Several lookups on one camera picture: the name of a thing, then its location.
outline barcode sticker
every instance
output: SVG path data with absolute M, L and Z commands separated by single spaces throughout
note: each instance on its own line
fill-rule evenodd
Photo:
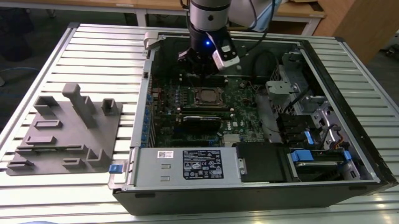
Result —
M 173 151 L 157 151 L 157 158 L 158 159 L 172 159 Z

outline floor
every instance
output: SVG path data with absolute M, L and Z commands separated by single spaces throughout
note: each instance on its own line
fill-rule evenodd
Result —
M 121 13 L 55 11 L 55 18 L 50 19 L 45 10 L 31 9 L 29 17 L 34 25 L 34 31 L 25 35 L 25 40 L 33 50 L 30 58 L 21 62 L 7 62 L 0 57 L 0 70 L 13 67 L 31 67 L 39 69 L 57 44 L 69 22 L 130 25 L 134 16 Z M 181 16 L 149 16 L 149 25 L 157 27 L 185 27 L 185 19 Z M 366 65 L 376 80 L 386 93 L 399 104 L 399 61 L 386 58 L 378 53 Z M 0 73 L 5 84 L 0 87 L 0 131 L 18 105 L 19 100 L 34 80 L 37 72 L 33 70 L 9 70 Z

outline white sticker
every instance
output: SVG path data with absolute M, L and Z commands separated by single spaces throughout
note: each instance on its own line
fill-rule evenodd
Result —
M 157 158 L 158 159 L 172 159 L 173 151 L 157 151 Z
M 133 7 L 133 4 L 116 4 L 116 6 L 122 6 L 122 7 Z

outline metal bracket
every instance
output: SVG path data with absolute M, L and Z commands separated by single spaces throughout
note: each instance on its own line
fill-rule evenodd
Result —
M 144 34 L 144 49 L 150 50 L 152 45 L 157 42 L 158 33 L 154 31 L 146 32 Z

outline wooden table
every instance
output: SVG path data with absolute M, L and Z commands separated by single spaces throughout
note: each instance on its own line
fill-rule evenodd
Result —
M 75 11 L 136 13 L 138 26 L 148 25 L 148 14 L 185 15 L 178 0 L 0 0 L 0 6 Z M 308 3 L 286 2 L 280 5 L 273 21 L 305 23 L 301 35 L 312 35 L 324 12 Z

